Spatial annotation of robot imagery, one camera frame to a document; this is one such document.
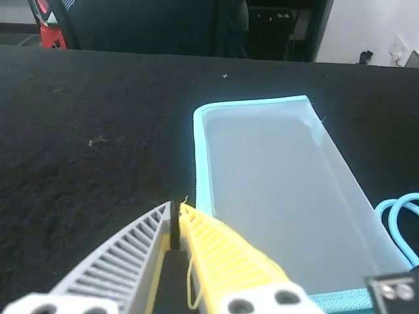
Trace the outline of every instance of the debris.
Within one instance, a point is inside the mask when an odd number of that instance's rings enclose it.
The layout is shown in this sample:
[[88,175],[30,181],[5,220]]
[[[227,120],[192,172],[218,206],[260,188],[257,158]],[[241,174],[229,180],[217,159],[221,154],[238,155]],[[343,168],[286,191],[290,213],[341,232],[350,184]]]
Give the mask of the debris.
[[107,142],[107,140],[103,139],[103,136],[100,136],[100,137],[97,137],[97,138],[95,138],[95,139],[91,139],[91,140],[89,140],[89,144],[88,144],[88,146],[89,146],[89,147],[92,147],[92,146],[93,146],[93,144],[94,144],[94,143],[97,143],[97,142]]

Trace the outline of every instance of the electrical outlet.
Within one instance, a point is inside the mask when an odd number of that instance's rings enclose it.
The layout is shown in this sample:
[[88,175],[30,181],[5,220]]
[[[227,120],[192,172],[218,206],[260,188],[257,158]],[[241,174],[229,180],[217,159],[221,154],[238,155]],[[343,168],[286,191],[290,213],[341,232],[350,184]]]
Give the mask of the electrical outlet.
[[399,67],[404,66],[409,58],[409,48],[399,34],[395,36],[390,46],[390,54],[392,55],[392,65]]

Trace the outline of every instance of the white wall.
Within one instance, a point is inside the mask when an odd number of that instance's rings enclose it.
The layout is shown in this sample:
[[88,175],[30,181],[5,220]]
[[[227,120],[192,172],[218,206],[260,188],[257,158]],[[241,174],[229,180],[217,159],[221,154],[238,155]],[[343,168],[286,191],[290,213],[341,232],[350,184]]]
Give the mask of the white wall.
[[334,0],[316,61],[357,63],[370,50],[369,64],[394,65],[389,50],[396,34],[419,50],[418,12],[419,0]]
[[0,23],[34,24],[27,0],[0,0]]

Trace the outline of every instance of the black table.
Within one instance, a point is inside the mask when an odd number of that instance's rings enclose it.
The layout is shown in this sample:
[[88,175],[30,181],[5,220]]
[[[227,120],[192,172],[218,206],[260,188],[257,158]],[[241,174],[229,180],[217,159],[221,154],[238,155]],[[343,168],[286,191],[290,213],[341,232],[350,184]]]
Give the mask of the black table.
[[[155,205],[193,204],[192,113],[212,101],[306,94],[373,205],[418,191],[418,82],[417,69],[1,46],[0,307],[49,291]],[[419,219],[401,220],[418,250]],[[166,258],[155,313],[186,312],[186,267]]]

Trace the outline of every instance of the teal fabric trim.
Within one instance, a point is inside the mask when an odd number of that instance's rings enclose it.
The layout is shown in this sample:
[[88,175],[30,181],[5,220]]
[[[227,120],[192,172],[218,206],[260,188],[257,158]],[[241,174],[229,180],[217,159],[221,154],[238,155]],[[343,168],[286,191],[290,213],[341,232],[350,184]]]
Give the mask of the teal fabric trim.
[[290,101],[305,101],[310,106],[312,113],[317,118],[307,96],[293,96],[272,99],[255,99],[242,101],[224,101],[220,103],[208,103],[194,111],[193,132],[195,143],[195,167],[196,167],[196,208],[209,216],[213,216],[213,204],[211,196],[210,165],[208,163],[207,141],[204,128],[204,114],[206,111],[218,107],[242,106],[242,105],[269,105],[273,103],[285,103]]
[[325,294],[315,294],[310,298],[326,313],[373,313],[373,303],[367,289],[355,289]]

